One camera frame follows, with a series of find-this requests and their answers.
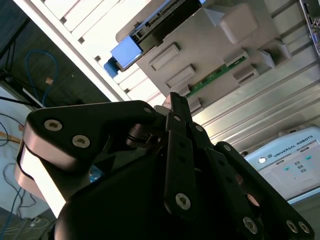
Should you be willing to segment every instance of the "cable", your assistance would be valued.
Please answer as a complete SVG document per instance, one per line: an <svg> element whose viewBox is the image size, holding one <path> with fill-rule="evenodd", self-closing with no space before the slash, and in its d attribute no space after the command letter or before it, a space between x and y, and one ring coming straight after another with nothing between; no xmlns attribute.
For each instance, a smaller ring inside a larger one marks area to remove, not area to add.
<svg viewBox="0 0 320 240"><path fill-rule="evenodd" d="M16 203L17 197L19 196L19 192L20 192L20 191L21 191L21 187L20 187L19 191L17 192L17 194L16 194L15 197L14 197L10 214L9 214L7 220L5 221L4 227L3 227L2 231L1 231L0 240L4 240L4 234L5 234L6 228L7 228L8 224L9 224L9 222L10 222L10 220L11 220L12 213L13 213L14 207L15 207L15 203Z"/></svg>
<svg viewBox="0 0 320 240"><path fill-rule="evenodd" d="M0 121L0 125L3 127L3 129L4 129L4 131L5 131L5 134L6 134L5 143L3 143L3 144L0 145L0 147L3 147L3 146L5 146L5 145L8 144L8 142L9 142L10 139L9 139L9 133L8 133L7 129L5 128L5 126L2 124L1 121Z"/></svg>
<svg viewBox="0 0 320 240"><path fill-rule="evenodd" d="M18 124L20 124L21 126L23 126L23 127L24 127L24 125L23 125L21 122L19 122L18 120L14 119L12 116L9 116L9 115L4 114L4 113L0 113L0 115L1 115L1 116L5 116L5 117L9 118L9 119L11 119L11 120L15 121L16 123L18 123Z"/></svg>
<svg viewBox="0 0 320 240"><path fill-rule="evenodd" d="M7 165L5 165L5 167L4 167L3 170L2 170L2 176L3 176L4 180L5 180L5 182L6 182L9 186L11 186L11 187L15 190L16 193L18 193L18 192L19 192L18 189L17 189L11 182L9 182L9 179L8 179L7 176L6 176L7 168L8 168L9 166L11 166L11 165L14 166L15 164L14 164L14 163L8 163ZM20 207L21 207L21 205L22 205L22 203L23 203L23 198L24 198L24 196L25 196L25 193L26 193L26 191L23 189L23 194L22 194L22 196L20 196L20 194L19 194L20 205L19 205L19 207L18 207L18 209L17 209L17 214L19 214L20 217L21 217Z"/></svg>
<svg viewBox="0 0 320 240"><path fill-rule="evenodd" d="M0 100L4 100L4 101L15 103L15 104L23 104L23 105L39 108L39 106L37 104L29 103L29 102L26 102L26 101L19 101L19 100L7 98L7 97L4 97L4 96L0 96Z"/></svg>
<svg viewBox="0 0 320 240"><path fill-rule="evenodd" d="M57 78L58 78L59 65L58 65L57 59L56 59L52 54L50 54L50 53L47 52L47 51L43 51L43 50L32 50L32 51L30 51L30 52L27 54L27 56L25 57L26 74L27 74L27 76L28 76L28 78L29 78L29 80L30 80L30 83L31 83L31 85L32 85L32 88L33 88L33 92L34 92L34 94L35 94L35 97L40 101L39 96L38 96L38 93L37 93L37 91L36 91L36 87L35 87L34 81L33 81L32 77L31 77L31 74L30 74L30 71L29 71L29 64L28 64L30 56L31 56L32 54L34 54L34 53L45 54L45 55L47 55L48 57L50 57L50 58L54 61L54 64L55 64L55 73L54 73L53 83L52 83L52 84L54 84L55 81L56 81ZM48 88L45 90L45 92L44 92L44 94L43 94L43 97L42 97L42 105L43 105L43 106L45 106L46 97L47 97L47 95L48 95L48 93L49 93L49 91L50 91L51 88L52 88L52 85L48 86Z"/></svg>
<svg viewBox="0 0 320 240"><path fill-rule="evenodd" d="M34 199L34 197L32 196L31 193L30 193L30 198L33 200L33 203L32 203L31 205L29 205L29 206L20 206L19 208L20 208L20 209L21 209L21 208L31 208L32 206L34 206L34 205L37 204L36 200Z"/></svg>

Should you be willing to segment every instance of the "silver screw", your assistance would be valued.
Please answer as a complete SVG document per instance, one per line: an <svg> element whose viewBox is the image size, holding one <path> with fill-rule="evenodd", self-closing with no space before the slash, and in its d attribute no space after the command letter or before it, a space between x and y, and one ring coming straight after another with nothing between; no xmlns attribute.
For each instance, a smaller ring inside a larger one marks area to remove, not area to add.
<svg viewBox="0 0 320 240"><path fill-rule="evenodd" d="M175 118L175 120L177 120L177 121L181 121L181 119L180 119L180 117L178 117L178 116L174 116L174 118Z"/></svg>
<svg viewBox="0 0 320 240"><path fill-rule="evenodd" d="M203 131L204 131L204 129L203 129L201 126L199 126L199 125L197 125L195 128L196 128L198 131L200 131L200 132L203 132Z"/></svg>
<svg viewBox="0 0 320 240"><path fill-rule="evenodd" d="M62 124L57 120L50 119L44 122L44 127L49 131L59 131L62 129Z"/></svg>
<svg viewBox="0 0 320 240"><path fill-rule="evenodd" d="M144 107L144 110L149 114L152 113L152 110L150 108L146 107L146 106Z"/></svg>
<svg viewBox="0 0 320 240"><path fill-rule="evenodd" d="M223 145L224 149L227 150L228 152L231 152L231 147L227 144Z"/></svg>
<svg viewBox="0 0 320 240"><path fill-rule="evenodd" d="M245 227L253 234L257 234L258 233L258 228L257 225L255 224L255 222L250 218L245 216L243 218L243 223L245 225Z"/></svg>
<svg viewBox="0 0 320 240"><path fill-rule="evenodd" d="M178 193L175 195L176 204L183 210L189 210L191 207L190 199L183 193Z"/></svg>
<svg viewBox="0 0 320 240"><path fill-rule="evenodd" d="M291 229L292 232L294 232L295 234L298 233L298 228L296 227L296 225L294 225L292 221L287 220L286 224L288 225L288 227Z"/></svg>
<svg viewBox="0 0 320 240"><path fill-rule="evenodd" d="M72 138L72 143L77 148L86 149L90 146L90 140L86 136L76 135Z"/></svg>
<svg viewBox="0 0 320 240"><path fill-rule="evenodd" d="M300 228L301 228L306 234L309 234L309 233L310 233L309 228L308 228L302 221L299 221L298 223L299 223Z"/></svg>

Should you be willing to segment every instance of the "blue connector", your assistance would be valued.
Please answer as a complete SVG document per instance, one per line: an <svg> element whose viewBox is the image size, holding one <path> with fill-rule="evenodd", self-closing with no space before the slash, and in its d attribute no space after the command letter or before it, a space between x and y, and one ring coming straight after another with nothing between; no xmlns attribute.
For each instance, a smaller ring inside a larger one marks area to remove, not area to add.
<svg viewBox="0 0 320 240"><path fill-rule="evenodd" d="M142 55L143 51L131 36L123 39L111 54L124 69Z"/></svg>
<svg viewBox="0 0 320 240"><path fill-rule="evenodd" d="M104 65L104 70L110 75L110 77L114 78L118 75L118 71L120 70L116 65L116 60L112 57L110 58Z"/></svg>

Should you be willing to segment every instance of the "black cable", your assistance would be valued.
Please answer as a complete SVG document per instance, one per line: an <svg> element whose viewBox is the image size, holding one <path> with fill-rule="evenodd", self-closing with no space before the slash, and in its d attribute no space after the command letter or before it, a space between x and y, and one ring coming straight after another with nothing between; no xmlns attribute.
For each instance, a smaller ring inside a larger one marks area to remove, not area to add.
<svg viewBox="0 0 320 240"><path fill-rule="evenodd" d="M5 126L2 124L2 122L0 121L0 125L3 127L4 131L5 131L5 134L6 134L6 141L4 144L1 144L0 147L3 147L5 145L7 145L9 143L9 133L7 131L7 129L5 128Z"/></svg>
<svg viewBox="0 0 320 240"><path fill-rule="evenodd" d="M0 113L0 115L1 115L1 116L5 116L5 117L7 117L7 118L9 118L9 119L12 119L12 120L15 121L16 123L18 123L18 124L20 124L21 126L24 127L24 125L23 125L21 122L19 122L18 120L14 119L12 116L9 116L9 115L4 114L4 113Z"/></svg>
<svg viewBox="0 0 320 240"><path fill-rule="evenodd" d="M37 204L37 202L36 202L36 200L34 199L34 197L32 196L32 194L31 194L31 193L29 193L29 194L30 194L30 198L32 199L33 203L32 203L31 205L29 205L29 206L20 206L20 207L19 207L20 209L21 209L21 208L31 208L32 206L34 206L34 205Z"/></svg>
<svg viewBox="0 0 320 240"><path fill-rule="evenodd" d="M29 103L29 102L25 102L25 101L19 101L19 100L7 98L7 97L4 97L4 96L0 96L0 100L4 100L4 101L15 103L15 104L23 104L23 105L39 108L39 106L37 104Z"/></svg>
<svg viewBox="0 0 320 240"><path fill-rule="evenodd" d="M7 168L8 168L9 166L11 166L11 165L15 165L15 164L14 164L14 163L8 163L8 164L3 168L3 170L2 170L2 176L3 176L4 180L5 180L5 182L6 182L9 186L11 186L11 187L15 190L15 192L18 194L19 190L18 190L12 183L9 182L9 179L7 179L7 176L6 176ZM21 205L22 202L23 202L23 197L24 197L24 195L25 195L25 192L26 192L26 190L23 189L23 194L22 194L22 196L20 196L20 194L18 194L18 196L19 196L19 198L20 198L20 205ZM18 207L18 209L17 209L17 213L18 213L18 214L20 215L20 217L21 217L21 212L20 212L19 207Z"/></svg>

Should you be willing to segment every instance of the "dark floor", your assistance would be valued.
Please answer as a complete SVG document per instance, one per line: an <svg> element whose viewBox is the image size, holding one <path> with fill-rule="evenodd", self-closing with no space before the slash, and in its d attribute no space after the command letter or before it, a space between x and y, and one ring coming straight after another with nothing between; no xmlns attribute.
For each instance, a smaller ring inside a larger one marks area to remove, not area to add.
<svg viewBox="0 0 320 240"><path fill-rule="evenodd" d="M12 0L0 0L0 50L28 17ZM66 55L31 20L16 39L11 73L26 84L30 84L26 71L26 56L32 50L47 51L58 62L58 77L49 92L55 103L85 104L109 102L107 97L66 57ZM0 69L6 65L7 54L0 59ZM41 53L33 53L29 58L30 75L37 88L44 91L46 79L54 78L55 65L52 59ZM29 86L25 88L33 93Z"/></svg>
<svg viewBox="0 0 320 240"><path fill-rule="evenodd" d="M0 208L0 231L2 231L8 216L9 212ZM45 211L39 217L42 220L31 227L31 220L21 220L16 215L12 215L4 234L4 240L47 240L48 233L51 231L56 218L51 210Z"/></svg>

